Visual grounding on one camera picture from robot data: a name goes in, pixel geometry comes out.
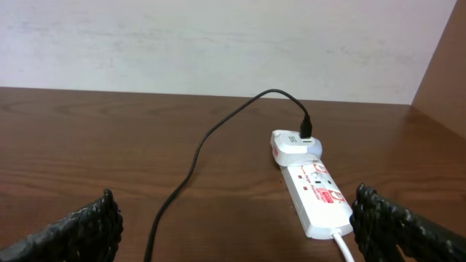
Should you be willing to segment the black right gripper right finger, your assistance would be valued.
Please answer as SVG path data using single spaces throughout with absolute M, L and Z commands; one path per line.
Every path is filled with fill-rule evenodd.
M 465 238 L 360 184 L 349 218 L 366 261 L 465 260 Z

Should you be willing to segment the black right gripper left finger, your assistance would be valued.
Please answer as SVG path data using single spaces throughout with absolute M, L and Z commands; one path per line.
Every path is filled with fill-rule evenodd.
M 1 250 L 1 262 L 112 262 L 123 217 L 112 191 Z

